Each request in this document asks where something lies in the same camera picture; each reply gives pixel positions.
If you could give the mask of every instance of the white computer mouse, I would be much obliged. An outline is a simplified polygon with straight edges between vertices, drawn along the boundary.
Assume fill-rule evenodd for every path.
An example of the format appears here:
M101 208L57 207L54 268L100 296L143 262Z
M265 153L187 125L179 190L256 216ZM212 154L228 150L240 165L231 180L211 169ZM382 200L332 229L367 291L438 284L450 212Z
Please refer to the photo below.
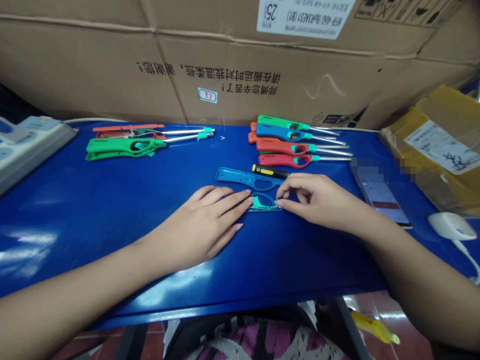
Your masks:
M465 219L452 212L437 212L427 217L438 235L450 240L475 240L477 233Z

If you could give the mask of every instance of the phone screen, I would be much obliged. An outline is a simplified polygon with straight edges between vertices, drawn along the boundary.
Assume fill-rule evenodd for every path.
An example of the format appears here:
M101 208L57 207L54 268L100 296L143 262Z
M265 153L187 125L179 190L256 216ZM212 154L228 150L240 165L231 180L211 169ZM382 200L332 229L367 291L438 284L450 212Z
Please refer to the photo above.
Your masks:
M357 166L352 174L370 206L400 226L412 227L389 185L380 178L377 167Z

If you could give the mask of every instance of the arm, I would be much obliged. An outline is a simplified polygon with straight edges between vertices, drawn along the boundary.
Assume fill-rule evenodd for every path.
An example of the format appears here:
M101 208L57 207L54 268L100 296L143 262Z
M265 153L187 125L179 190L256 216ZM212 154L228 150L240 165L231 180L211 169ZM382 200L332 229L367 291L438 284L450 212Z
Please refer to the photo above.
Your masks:
M299 202L288 200L295 189ZM307 221L361 238L411 323L425 336L480 352L480 288L396 223L325 175L290 175L277 205Z
M249 195L202 187L133 244L0 299L0 359L45 359L133 292L213 258L242 227Z

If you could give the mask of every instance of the blue lighter casing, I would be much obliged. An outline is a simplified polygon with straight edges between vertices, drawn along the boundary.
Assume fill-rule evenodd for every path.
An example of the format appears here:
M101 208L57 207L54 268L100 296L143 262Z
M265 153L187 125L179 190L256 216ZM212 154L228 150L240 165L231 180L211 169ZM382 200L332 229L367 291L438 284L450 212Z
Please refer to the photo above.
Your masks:
M284 181L273 177L266 177L257 175L252 172L245 172L241 170L235 170L228 167L219 167L216 172L215 179L218 181L228 181L233 183L240 183L251 187L257 191L267 191L273 189L275 186L280 186ZM255 185L256 181L262 181L270 183L270 186L258 188Z

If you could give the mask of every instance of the red tile floor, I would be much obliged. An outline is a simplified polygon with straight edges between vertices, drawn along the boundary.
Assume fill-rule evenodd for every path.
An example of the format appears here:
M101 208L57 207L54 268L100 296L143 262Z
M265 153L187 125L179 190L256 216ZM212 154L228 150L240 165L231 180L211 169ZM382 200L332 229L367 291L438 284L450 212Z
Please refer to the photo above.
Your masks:
M366 348L376 360L434 360L426 337L410 323L399 303L387 291L366 292L344 296L346 305L372 319L382 322L396 334L400 344L385 344L374 335L361 331Z
M385 344L368 332L362 336L368 352L376 360L434 360L429 341L410 323L388 292L377 291L343 297L347 306L366 316L383 322L398 335L400 344ZM93 346L106 336L103 345L93 352L89 360L111 360L120 343L124 328L86 331L65 345L52 360L65 360L81 350ZM151 323L145 338L140 360L161 360L164 352L164 329L160 322Z
M109 330L85 331L65 345L52 360L65 360L84 349L93 346L99 339L106 337L105 342L96 351L91 351L88 360L111 360L119 346L124 332L123 327ZM162 360L164 354L164 328L161 322L153 322L148 326L145 344L140 360Z

